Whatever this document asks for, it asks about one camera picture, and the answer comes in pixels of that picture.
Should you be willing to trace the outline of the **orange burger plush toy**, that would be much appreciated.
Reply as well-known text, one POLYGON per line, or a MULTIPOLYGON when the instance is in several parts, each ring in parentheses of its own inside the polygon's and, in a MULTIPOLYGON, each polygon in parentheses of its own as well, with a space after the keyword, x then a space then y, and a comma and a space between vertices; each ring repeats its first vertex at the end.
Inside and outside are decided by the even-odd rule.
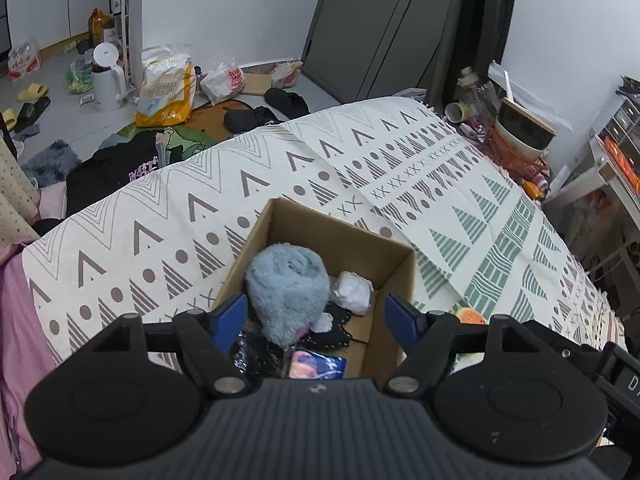
POLYGON ((454 311, 454 315, 459 319, 459 321, 463 324, 473 324, 473 325, 486 325, 487 321, 483 315, 475 311, 470 307, 461 307, 457 308, 454 311))

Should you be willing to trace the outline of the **grey-blue fluffy plush toy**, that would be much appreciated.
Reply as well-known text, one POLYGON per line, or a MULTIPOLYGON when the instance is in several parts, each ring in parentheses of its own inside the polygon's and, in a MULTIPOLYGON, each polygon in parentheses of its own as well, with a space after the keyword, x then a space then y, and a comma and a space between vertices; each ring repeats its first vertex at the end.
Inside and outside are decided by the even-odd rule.
POLYGON ((266 247, 250 262, 244 280, 262 333, 281 348, 302 338, 329 301, 326 267, 316 252, 302 246, 266 247))

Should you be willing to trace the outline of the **black lace soft item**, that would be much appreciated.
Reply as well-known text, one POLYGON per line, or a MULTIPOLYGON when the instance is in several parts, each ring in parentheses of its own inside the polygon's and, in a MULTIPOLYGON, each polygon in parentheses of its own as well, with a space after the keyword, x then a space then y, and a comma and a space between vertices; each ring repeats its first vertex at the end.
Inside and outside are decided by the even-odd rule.
POLYGON ((358 320, 360 316, 354 315, 351 310, 329 301, 318 321, 299 339, 299 344, 314 351, 341 350, 352 342, 367 344, 367 340, 358 338, 347 328, 350 322, 358 320))

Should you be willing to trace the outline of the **brown cardboard box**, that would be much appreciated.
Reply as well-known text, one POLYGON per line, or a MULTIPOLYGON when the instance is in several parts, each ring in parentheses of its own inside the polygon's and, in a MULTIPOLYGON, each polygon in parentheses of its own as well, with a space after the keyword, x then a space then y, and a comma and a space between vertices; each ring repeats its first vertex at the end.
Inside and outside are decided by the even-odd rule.
POLYGON ((345 359, 345 377, 382 384, 401 350, 384 320, 393 292, 411 300, 416 253, 290 200, 265 206, 216 301, 245 294, 246 325, 285 356, 285 375, 320 378, 314 353, 345 359))

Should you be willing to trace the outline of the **white crumpled paper ball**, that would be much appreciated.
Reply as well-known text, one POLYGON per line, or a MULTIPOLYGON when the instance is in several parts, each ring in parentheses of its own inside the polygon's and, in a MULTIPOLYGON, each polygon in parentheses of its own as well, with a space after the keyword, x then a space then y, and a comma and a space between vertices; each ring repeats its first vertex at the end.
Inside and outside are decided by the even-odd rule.
POLYGON ((354 315, 366 315, 371 307, 372 283, 357 273, 343 271, 332 282, 331 299, 354 315))

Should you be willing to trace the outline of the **blue printed packet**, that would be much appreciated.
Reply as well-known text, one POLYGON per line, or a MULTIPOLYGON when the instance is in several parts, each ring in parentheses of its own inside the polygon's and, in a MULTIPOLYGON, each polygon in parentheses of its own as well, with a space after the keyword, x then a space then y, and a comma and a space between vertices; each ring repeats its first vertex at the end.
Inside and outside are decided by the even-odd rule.
POLYGON ((303 380, 337 380, 344 377, 346 360, 305 349, 292 354, 288 378, 303 380))

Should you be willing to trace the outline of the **patterned white green blanket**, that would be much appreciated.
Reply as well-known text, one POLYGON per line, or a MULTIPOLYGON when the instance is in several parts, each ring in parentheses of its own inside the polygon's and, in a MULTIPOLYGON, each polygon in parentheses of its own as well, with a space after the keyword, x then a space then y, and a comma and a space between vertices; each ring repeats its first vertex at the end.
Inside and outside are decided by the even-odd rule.
POLYGON ((167 322, 241 287, 254 252, 306 246, 421 311, 535 320, 602 348, 625 331, 525 192, 407 98, 262 127, 138 177, 23 254, 62 362, 115 318, 167 322))

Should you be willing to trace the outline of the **orange carrot toy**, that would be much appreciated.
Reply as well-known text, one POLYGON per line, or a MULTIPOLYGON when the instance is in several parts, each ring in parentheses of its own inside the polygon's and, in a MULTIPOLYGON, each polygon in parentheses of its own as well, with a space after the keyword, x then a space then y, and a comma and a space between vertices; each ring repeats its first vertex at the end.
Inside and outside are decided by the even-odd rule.
POLYGON ((531 200, 543 200, 546 197, 534 182, 523 180, 522 188, 531 200))

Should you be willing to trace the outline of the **black clothes pile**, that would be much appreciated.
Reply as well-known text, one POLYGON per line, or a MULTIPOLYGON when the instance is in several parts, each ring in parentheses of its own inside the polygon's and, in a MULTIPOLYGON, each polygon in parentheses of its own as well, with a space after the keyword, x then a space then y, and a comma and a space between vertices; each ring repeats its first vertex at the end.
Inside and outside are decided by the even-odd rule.
POLYGON ((119 143, 100 148, 66 177, 66 216, 103 200, 127 184, 175 162, 183 162, 216 141, 203 131, 186 127, 134 127, 134 135, 119 133, 119 143))

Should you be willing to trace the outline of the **red plastic basket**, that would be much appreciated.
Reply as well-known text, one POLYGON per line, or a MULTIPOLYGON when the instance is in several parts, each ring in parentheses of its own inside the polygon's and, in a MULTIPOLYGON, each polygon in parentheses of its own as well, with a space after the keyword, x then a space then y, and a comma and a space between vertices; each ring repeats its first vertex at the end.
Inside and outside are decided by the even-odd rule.
POLYGON ((549 174, 549 167, 541 158, 528 160, 518 154, 503 140, 494 126, 488 129, 483 150, 497 165, 525 180, 533 181, 541 174, 549 174))

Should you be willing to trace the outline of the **cream black round bowl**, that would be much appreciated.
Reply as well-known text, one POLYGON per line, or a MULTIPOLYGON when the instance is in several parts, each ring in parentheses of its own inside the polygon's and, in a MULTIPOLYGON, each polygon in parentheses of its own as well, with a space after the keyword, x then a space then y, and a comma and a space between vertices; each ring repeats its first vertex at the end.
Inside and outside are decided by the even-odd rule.
POLYGON ((508 147, 527 160, 544 157, 555 137, 550 126, 507 98, 500 100, 496 129, 508 147))

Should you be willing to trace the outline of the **yellow white plastic bag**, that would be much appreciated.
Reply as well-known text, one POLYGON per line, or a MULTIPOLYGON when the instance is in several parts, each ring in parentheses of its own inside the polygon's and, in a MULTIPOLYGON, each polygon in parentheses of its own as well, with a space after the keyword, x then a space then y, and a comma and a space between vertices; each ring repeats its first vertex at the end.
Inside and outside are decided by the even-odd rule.
POLYGON ((142 79, 134 123, 139 128, 186 122, 193 110, 196 75, 186 44, 163 44, 142 51, 142 79))

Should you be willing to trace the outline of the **red white snack bag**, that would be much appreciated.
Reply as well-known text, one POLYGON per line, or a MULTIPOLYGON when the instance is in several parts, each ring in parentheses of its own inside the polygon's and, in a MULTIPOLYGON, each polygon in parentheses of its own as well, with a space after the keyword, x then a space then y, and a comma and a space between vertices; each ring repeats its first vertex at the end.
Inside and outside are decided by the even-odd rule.
POLYGON ((228 101, 245 87, 245 75, 234 61, 220 63, 200 82, 201 89, 212 104, 228 101))

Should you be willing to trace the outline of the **white shelf desk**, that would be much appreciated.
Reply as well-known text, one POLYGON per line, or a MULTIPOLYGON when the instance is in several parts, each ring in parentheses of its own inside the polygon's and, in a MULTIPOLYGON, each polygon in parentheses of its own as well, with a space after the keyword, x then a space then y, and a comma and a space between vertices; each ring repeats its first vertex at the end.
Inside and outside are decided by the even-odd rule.
POLYGON ((568 248, 625 316, 639 309, 639 81, 623 76, 544 203, 568 248))

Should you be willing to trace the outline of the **white electric kettle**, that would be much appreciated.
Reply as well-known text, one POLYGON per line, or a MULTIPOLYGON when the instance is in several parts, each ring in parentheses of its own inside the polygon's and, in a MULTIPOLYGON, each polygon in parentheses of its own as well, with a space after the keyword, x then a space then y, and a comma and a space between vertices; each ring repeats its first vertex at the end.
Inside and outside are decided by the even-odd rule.
POLYGON ((102 42, 93 49, 92 90, 94 102, 101 113, 118 110, 126 99, 125 74, 118 60, 118 49, 110 42, 102 42))

